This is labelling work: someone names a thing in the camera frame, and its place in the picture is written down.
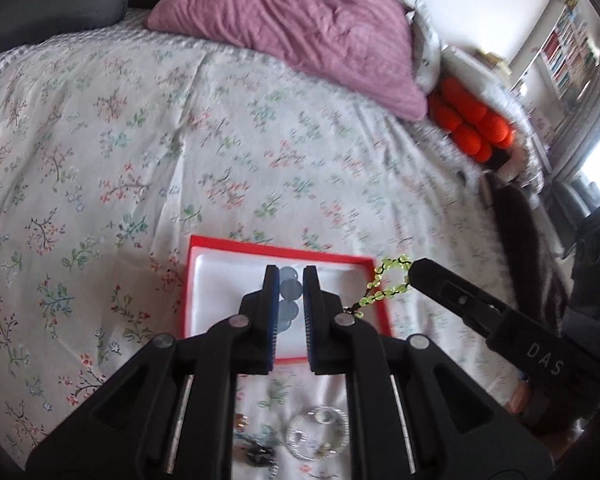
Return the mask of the person's right hand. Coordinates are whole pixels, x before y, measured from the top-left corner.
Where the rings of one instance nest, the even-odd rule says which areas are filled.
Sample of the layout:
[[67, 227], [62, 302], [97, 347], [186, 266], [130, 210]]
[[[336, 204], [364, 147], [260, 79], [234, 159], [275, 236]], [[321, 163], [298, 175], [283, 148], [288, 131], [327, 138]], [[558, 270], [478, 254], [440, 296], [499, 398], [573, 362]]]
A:
[[507, 403], [509, 413], [521, 414], [532, 399], [532, 388], [528, 382], [518, 382], [518, 385]]

